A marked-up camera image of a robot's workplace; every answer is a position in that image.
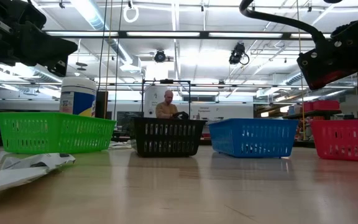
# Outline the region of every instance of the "hanging cable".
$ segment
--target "hanging cable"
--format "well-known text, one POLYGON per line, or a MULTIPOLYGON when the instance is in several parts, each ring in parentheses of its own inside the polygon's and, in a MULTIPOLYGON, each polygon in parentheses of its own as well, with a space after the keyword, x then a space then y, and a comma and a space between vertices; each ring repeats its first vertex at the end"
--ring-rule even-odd
MULTIPOLYGON (((110 7, 110 27, 112 27, 112 7, 110 7)), ((109 43, 110 43, 110 40, 111 40, 111 28, 109 30, 109 41, 108 41, 109 43)), ((109 69, 110 47, 108 48, 107 57, 108 57, 108 59, 107 59, 107 69, 106 69, 106 84, 104 86, 104 89, 106 91, 106 94, 104 94, 104 104, 106 105, 106 109, 104 110, 104 115, 103 115, 104 119, 106 119, 107 107, 109 106, 108 105, 108 95, 109 95, 109 93, 107 91, 107 83, 108 83, 109 71, 110 71, 110 69, 109 69)))
POLYGON ((100 58, 99 58, 99 83, 98 83, 98 91, 100 89, 101 76, 102 76, 102 59, 103 59, 103 45, 104 45, 104 33, 106 32, 106 18, 107 18, 107 0, 104 8, 104 19, 103 19, 103 37, 102 37, 102 47, 100 50, 100 58))
MULTIPOLYGON (((121 0, 121 9, 124 5, 124 0, 121 0)), ((119 15, 119 24, 118 24, 118 32, 121 31, 121 19, 122 19, 122 10, 120 12, 120 15, 119 15)), ((118 41, 117 41, 117 57, 116 57, 116 83, 118 81, 118 57, 119 57, 119 38, 118 38, 118 41)), ((114 113, 113 113, 113 120, 116 119, 116 109, 117 109, 117 85, 116 85, 116 89, 115 89, 115 94, 114 94, 114 113)))
MULTIPOLYGON (((296 16, 298 21, 300 22, 299 18, 299 0, 296 0, 296 16)), ((298 35, 299 35, 299 54, 302 51, 301 48, 301 30, 298 28, 298 35)), ((301 96, 302 96, 302 124, 303 124, 303 140, 306 138, 306 129, 305 129, 305 102, 303 101, 303 78, 301 78, 301 96)))
POLYGON ((249 61, 250 61, 249 56, 248 56, 247 54, 244 54, 244 56, 248 58, 248 61, 247 61, 247 63, 242 63, 242 62, 240 61, 240 64, 241 64, 241 65, 248 65, 248 64, 249 64, 249 61))

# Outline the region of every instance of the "blue basket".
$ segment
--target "blue basket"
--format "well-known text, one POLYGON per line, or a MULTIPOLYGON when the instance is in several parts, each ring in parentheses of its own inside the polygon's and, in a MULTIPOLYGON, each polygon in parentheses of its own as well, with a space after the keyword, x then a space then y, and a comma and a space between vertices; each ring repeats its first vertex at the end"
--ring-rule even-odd
POLYGON ((212 147, 234 157, 286 157, 297 120, 227 119, 209 125, 212 147))

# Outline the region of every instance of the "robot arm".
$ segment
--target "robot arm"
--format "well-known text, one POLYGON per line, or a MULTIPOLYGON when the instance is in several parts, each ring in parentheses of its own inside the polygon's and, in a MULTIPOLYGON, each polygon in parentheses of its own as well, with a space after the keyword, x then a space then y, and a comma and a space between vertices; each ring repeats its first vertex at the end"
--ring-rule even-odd
POLYGON ((340 78, 358 74, 358 21, 337 27, 331 34, 331 39, 326 40, 319 30, 304 22, 248 9, 252 2, 253 0, 243 0, 239 6, 240 12, 246 17, 286 24, 311 34, 316 48, 304 54, 300 53, 297 60, 311 90, 320 89, 340 78))
POLYGON ((78 46, 42 31, 47 18, 32 4, 0 0, 0 62, 14 66, 46 66, 60 77, 66 75, 68 56, 78 46))

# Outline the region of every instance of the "white container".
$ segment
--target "white container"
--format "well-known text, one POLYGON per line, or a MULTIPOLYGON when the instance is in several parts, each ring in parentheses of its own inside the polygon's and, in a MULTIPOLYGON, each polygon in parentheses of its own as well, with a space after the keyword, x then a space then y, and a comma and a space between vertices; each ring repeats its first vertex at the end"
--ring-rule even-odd
POLYGON ((60 112, 94 117, 96 84, 87 78, 64 78, 60 95, 60 112))

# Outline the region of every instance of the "wooden table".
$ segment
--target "wooden table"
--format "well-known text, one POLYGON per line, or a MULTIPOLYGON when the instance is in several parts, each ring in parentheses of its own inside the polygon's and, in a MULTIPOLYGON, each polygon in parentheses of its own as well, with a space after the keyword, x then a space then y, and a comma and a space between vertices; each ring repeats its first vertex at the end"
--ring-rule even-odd
POLYGON ((75 154, 73 166, 0 192, 0 223, 358 224, 358 162, 75 154))

